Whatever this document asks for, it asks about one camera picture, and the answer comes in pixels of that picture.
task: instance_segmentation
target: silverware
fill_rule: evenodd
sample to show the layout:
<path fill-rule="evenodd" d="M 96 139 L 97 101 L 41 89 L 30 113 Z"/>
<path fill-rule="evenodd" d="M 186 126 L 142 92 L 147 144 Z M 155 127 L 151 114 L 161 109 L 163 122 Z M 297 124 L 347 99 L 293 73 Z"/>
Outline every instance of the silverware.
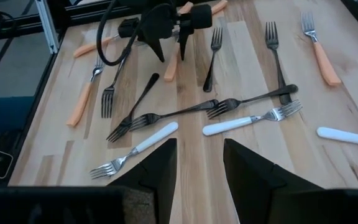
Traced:
<path fill-rule="evenodd" d="M 114 85 L 117 82 L 118 79 L 118 75 L 120 74 L 122 68 L 124 68 L 125 65 L 125 61 L 127 60 L 127 58 L 129 57 L 131 51 L 129 51 L 129 53 L 124 57 L 124 59 L 120 62 L 118 69 L 117 69 L 117 73 L 116 76 L 114 77 L 114 81 L 112 82 L 112 84 L 105 88 L 103 93 L 102 93 L 102 110 L 101 110 L 101 116 L 102 118 L 111 118 L 111 113 L 112 113 L 112 102 L 113 102 L 113 96 L 114 96 Z"/>
<path fill-rule="evenodd" d="M 336 86 L 342 83 L 341 79 L 329 61 L 323 46 L 318 42 L 316 31 L 314 29 L 313 14 L 311 12 L 301 14 L 302 31 L 313 41 L 314 52 L 316 53 L 317 63 L 320 68 L 321 76 L 326 80 L 328 85 Z"/>
<path fill-rule="evenodd" d="M 136 129 L 143 128 L 148 125 L 154 124 L 163 118 L 168 118 L 168 117 L 175 116 L 175 115 L 182 114 L 182 113 L 189 113 L 189 112 L 211 109 L 217 103 L 218 103 L 217 100 L 208 100 L 208 101 L 205 101 L 204 103 L 200 103 L 200 104 L 192 106 L 190 108 L 183 109 L 183 110 L 176 111 L 176 112 L 169 113 L 169 114 L 163 114 L 163 115 L 158 115 L 155 113 L 143 114 L 142 116 L 139 116 L 138 118 L 133 120 L 129 131 L 134 131 Z"/>
<path fill-rule="evenodd" d="M 245 118 L 239 118 L 232 121 L 225 121 L 222 123 L 207 125 L 203 128 L 203 134 L 210 136 L 213 134 L 221 133 L 223 131 L 232 130 L 234 128 L 239 128 L 248 124 L 255 123 L 262 119 L 267 119 L 269 121 L 282 121 L 285 118 L 293 115 L 302 108 L 299 100 L 294 100 L 289 104 L 286 104 L 279 108 L 273 108 L 268 111 L 263 116 L 249 116 Z"/>
<path fill-rule="evenodd" d="M 247 100 L 236 100 L 233 98 L 229 98 L 223 101 L 220 101 L 214 108 L 207 111 L 207 115 L 209 119 L 212 119 L 216 116 L 219 116 L 223 113 L 232 111 L 236 109 L 241 103 L 248 103 L 251 101 L 259 100 L 262 98 L 279 96 L 282 94 L 296 93 L 298 91 L 298 87 L 294 84 L 287 85 L 283 88 L 279 88 L 277 90 L 271 91 L 270 93 L 266 93 L 260 96 L 253 97 Z"/>
<path fill-rule="evenodd" d="M 99 57 L 99 55 L 97 54 L 91 79 L 89 80 L 88 83 L 85 84 L 84 89 L 81 92 L 80 98 L 78 99 L 78 102 L 75 106 L 74 112 L 66 122 L 67 125 L 74 128 L 80 121 L 82 114 L 84 113 L 85 110 L 86 102 L 88 102 L 88 98 L 91 93 L 93 81 L 97 75 L 102 73 L 103 68 L 104 68 L 104 63 Z"/>
<path fill-rule="evenodd" d="M 276 22 L 266 22 L 265 41 L 266 41 L 267 48 L 272 50 L 274 54 L 274 58 L 276 60 L 278 87 L 279 88 L 285 87 L 285 80 L 283 77 L 283 72 L 281 71 L 280 61 L 278 59 L 278 53 L 277 53 L 278 34 L 277 34 Z M 280 95 L 280 102 L 282 105 L 285 105 L 291 101 L 292 101 L 291 96 L 289 94 Z"/>
<path fill-rule="evenodd" d="M 160 78 L 160 75 L 158 73 L 154 73 L 151 77 L 149 82 L 147 83 L 142 95 L 139 97 L 139 99 L 136 101 L 134 107 L 129 112 L 129 115 L 126 116 L 114 129 L 114 131 L 106 138 L 106 140 L 115 142 L 119 138 L 121 138 L 125 133 L 128 132 L 129 128 L 131 127 L 132 123 L 132 117 L 134 116 L 135 109 L 137 105 L 142 101 L 144 96 L 149 92 L 149 90 L 154 86 L 155 82 Z"/>
<path fill-rule="evenodd" d="M 161 141 L 163 138 L 167 137 L 174 131 L 178 129 L 178 123 L 172 122 L 163 127 L 160 131 L 153 134 L 151 137 L 137 145 L 133 148 L 128 155 L 124 157 L 117 158 L 113 161 L 110 161 L 106 164 L 99 166 L 96 169 L 91 170 L 90 175 L 92 179 L 96 179 L 99 177 L 112 176 L 116 174 L 125 164 L 128 158 L 132 156 L 136 156 L 148 147 L 154 145 L 155 143 Z"/>
<path fill-rule="evenodd" d="M 212 70 L 213 70 L 213 64 L 215 59 L 215 53 L 222 47 L 222 35 L 223 35 L 223 29 L 222 28 L 215 28 L 213 35 L 212 35 L 212 41 L 211 41 L 211 50 L 213 51 L 212 54 L 212 60 L 211 65 L 209 66 L 208 74 L 206 76 L 203 90 L 204 92 L 209 93 L 212 90 Z"/>

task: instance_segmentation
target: robotic arm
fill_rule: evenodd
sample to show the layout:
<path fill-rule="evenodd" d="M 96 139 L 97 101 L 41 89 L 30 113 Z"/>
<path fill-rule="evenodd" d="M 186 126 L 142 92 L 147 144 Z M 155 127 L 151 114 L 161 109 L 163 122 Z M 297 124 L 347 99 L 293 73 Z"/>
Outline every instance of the robotic arm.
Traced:
<path fill-rule="evenodd" d="M 143 12 L 121 56 L 116 61 L 110 62 L 103 54 L 101 39 L 108 14 L 117 2 L 123 6 L 141 7 Z M 193 34 L 195 29 L 211 27 L 212 12 L 211 6 L 201 5 L 192 7 L 190 13 L 178 14 L 175 6 L 176 0 L 112 0 L 100 21 L 96 36 L 96 47 L 102 61 L 109 66 L 118 65 L 129 54 L 137 37 L 139 41 L 149 45 L 160 61 L 164 62 L 160 39 L 171 37 L 174 25 L 180 27 L 179 43 L 183 60 L 188 36 Z"/>

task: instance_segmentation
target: white-handled fork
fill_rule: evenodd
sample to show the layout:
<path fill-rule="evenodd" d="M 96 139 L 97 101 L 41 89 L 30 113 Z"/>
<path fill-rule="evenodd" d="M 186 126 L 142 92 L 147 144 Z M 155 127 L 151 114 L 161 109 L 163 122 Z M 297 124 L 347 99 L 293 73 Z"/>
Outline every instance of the white-handled fork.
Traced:
<path fill-rule="evenodd" d="M 269 121 L 282 121 L 286 117 L 291 116 L 293 113 L 300 110 L 301 108 L 302 105 L 299 100 L 294 100 L 291 103 L 288 103 L 282 107 L 271 109 L 263 116 L 249 116 L 245 118 L 239 118 L 231 121 L 207 125 L 203 128 L 203 134 L 205 134 L 206 136 L 210 136 L 213 134 L 232 130 L 234 128 L 239 128 L 248 124 L 252 124 L 262 119 L 267 119 Z"/>
<path fill-rule="evenodd" d="M 96 169 L 91 170 L 89 172 L 91 174 L 92 179 L 96 179 L 99 177 L 106 177 L 112 176 L 116 174 L 125 164 L 125 161 L 129 157 L 136 156 L 139 153 L 143 152 L 148 147 L 154 145 L 155 143 L 161 141 L 163 138 L 167 137 L 168 135 L 172 134 L 174 131 L 178 129 L 178 123 L 171 122 L 163 127 L 160 131 L 157 131 L 155 134 L 147 138 L 145 141 L 141 142 L 135 148 L 133 148 L 128 155 L 117 158 L 113 161 L 110 161 L 106 164 L 99 166 Z"/>

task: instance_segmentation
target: metal frame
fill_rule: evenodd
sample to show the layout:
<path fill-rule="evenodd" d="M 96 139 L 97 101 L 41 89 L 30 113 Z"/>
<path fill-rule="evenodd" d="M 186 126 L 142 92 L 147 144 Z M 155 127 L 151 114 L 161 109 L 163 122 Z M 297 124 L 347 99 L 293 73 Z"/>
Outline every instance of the metal frame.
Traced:
<path fill-rule="evenodd" d="M 45 37 L 47 38 L 49 52 L 51 54 L 57 53 L 59 50 L 57 33 L 55 24 L 53 24 L 52 16 L 50 15 L 48 4 L 46 4 L 45 0 L 36 0 L 35 3 L 40 14 Z"/>

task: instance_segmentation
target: black cable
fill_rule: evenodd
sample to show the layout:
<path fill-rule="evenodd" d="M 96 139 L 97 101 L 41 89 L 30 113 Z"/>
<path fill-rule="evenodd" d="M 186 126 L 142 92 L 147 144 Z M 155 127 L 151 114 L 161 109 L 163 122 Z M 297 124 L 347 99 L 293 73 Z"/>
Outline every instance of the black cable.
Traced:
<path fill-rule="evenodd" d="M 13 16 L 9 15 L 6 12 L 0 12 L 0 14 L 4 15 L 12 20 L 12 26 L 10 28 L 2 28 L 1 30 L 4 32 L 14 31 L 16 29 L 16 20 L 13 18 Z"/>
<path fill-rule="evenodd" d="M 175 10 L 173 8 L 173 6 L 169 5 L 168 3 L 162 3 L 162 4 L 158 4 L 156 5 L 154 8 L 152 8 L 144 17 L 142 17 L 142 19 L 139 21 L 139 24 L 136 26 L 134 33 L 132 34 L 131 38 L 129 39 L 129 42 L 127 44 L 127 46 L 124 48 L 124 50 L 122 51 L 120 57 L 113 61 L 110 62 L 107 60 L 107 58 L 104 56 L 103 53 L 103 49 L 102 49 L 102 34 L 103 34 L 103 29 L 104 26 L 106 25 L 107 22 L 107 18 L 109 13 L 112 11 L 113 7 L 116 5 L 117 0 L 112 0 L 109 7 L 106 9 L 106 12 L 103 14 L 100 23 L 99 23 L 99 27 L 98 27 L 98 32 L 96 34 L 96 49 L 98 50 L 98 54 L 100 56 L 100 59 L 109 66 L 115 66 L 118 65 L 127 55 L 129 55 L 129 53 L 131 52 L 131 47 L 132 44 L 135 42 L 135 38 L 137 36 L 137 34 L 140 32 L 140 29 L 142 28 L 144 22 L 146 21 L 146 18 L 151 14 L 151 12 L 153 12 L 154 10 L 157 10 L 160 7 L 166 6 L 169 7 L 170 10 Z"/>

